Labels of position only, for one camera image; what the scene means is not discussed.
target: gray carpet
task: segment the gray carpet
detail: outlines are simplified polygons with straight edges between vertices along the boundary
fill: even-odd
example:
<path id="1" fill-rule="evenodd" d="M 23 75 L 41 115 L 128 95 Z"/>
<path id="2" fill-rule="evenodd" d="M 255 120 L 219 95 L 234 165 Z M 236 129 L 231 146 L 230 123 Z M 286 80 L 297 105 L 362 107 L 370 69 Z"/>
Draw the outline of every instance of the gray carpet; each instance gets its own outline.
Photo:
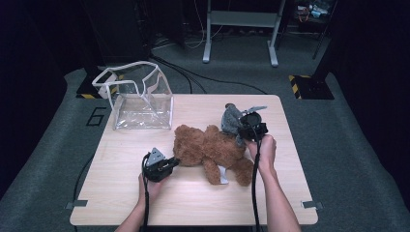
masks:
<path id="1" fill-rule="evenodd" d="M 358 126 L 337 80 L 326 79 L 335 99 L 296 100 L 288 75 L 312 74 L 311 56 L 317 41 L 286 35 L 278 50 L 278 68 L 269 63 L 266 37 L 225 37 L 213 43 L 211 62 L 202 64 L 204 44 L 182 49 L 168 45 L 153 50 L 162 59 L 192 72 L 224 81 L 254 85 L 282 101 L 295 144 L 315 201 L 325 208 L 304 231 L 410 231 L 410 214 L 393 178 L 381 166 Z M 171 90 L 188 94 L 188 82 L 160 65 Z M 110 112 L 105 100 L 84 100 L 75 91 L 84 70 L 66 75 L 68 91 L 43 139 L 0 202 L 0 231 L 74 231 L 70 210 L 77 176 L 94 154 Z M 208 94 L 262 94 L 240 84 L 196 77 Z M 202 90 L 193 84 L 193 92 Z M 100 126 L 86 126 L 96 107 Z M 79 227 L 78 231 L 112 231 L 115 227 Z M 155 231 L 248 231 L 248 228 L 156 228 Z"/>

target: plush toy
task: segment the plush toy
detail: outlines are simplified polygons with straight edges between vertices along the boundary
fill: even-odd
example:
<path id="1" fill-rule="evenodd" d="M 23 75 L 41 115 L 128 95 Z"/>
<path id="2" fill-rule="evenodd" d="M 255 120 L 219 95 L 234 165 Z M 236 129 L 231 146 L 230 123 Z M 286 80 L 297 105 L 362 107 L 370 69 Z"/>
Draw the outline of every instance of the plush toy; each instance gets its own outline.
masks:
<path id="1" fill-rule="evenodd" d="M 181 125 L 175 130 L 174 156 L 180 165 L 203 164 L 205 175 L 212 185 L 225 184 L 224 169 L 235 173 L 241 186 L 248 186 L 252 178 L 253 162 L 244 157 L 245 143 L 238 137 L 239 117 L 242 113 L 234 104 L 227 104 L 220 130 L 210 125 L 205 131 Z"/>

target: brown teddy bear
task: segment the brown teddy bear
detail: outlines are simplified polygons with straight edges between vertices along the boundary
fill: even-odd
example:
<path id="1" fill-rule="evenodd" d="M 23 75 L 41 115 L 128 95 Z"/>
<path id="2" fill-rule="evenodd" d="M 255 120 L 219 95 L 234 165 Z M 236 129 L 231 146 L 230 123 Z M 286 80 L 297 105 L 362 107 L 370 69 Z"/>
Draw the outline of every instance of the brown teddy bear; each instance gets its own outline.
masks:
<path id="1" fill-rule="evenodd" d="M 219 166 L 232 170 L 239 185 L 250 184 L 253 162 L 244 157 L 245 150 L 245 145 L 237 143 L 235 134 L 220 131 L 215 125 L 208 126 L 205 131 L 187 125 L 175 130 L 175 158 L 184 166 L 202 163 L 212 185 L 221 184 Z"/>

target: teddy bear leg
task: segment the teddy bear leg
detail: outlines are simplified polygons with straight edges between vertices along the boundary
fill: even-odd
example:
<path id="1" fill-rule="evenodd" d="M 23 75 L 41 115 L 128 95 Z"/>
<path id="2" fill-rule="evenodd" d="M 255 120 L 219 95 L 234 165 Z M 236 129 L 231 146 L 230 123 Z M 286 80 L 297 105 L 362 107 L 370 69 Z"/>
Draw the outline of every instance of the teddy bear leg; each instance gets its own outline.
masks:
<path id="1" fill-rule="evenodd" d="M 217 164 L 210 158 L 205 157 L 202 160 L 205 169 L 205 176 L 212 185 L 220 184 L 220 169 Z"/>
<path id="2" fill-rule="evenodd" d="M 239 185 L 248 186 L 252 181 L 253 162 L 249 159 L 240 159 L 229 169 L 235 172 L 235 178 Z"/>

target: dark background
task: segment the dark background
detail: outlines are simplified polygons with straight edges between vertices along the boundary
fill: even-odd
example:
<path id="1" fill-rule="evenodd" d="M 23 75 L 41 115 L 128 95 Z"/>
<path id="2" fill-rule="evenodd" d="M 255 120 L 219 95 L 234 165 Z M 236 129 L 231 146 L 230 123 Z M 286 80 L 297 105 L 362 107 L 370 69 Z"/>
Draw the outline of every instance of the dark background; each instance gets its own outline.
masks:
<path id="1" fill-rule="evenodd" d="M 191 1 L 136 2 L 139 7 L 132 0 L 1 2 L 1 195 L 36 148 L 64 97 L 65 74 L 85 68 L 92 77 L 99 73 L 97 66 L 147 59 L 158 31 L 183 46 L 183 19 L 195 27 Z M 205 18 L 205 1 L 197 2 Z M 269 9 L 265 1 L 251 2 L 240 3 L 244 10 Z M 223 4 L 215 7 L 223 9 Z M 332 40 L 315 77 L 335 74 L 409 208 L 408 5 L 397 0 L 340 1 Z"/>

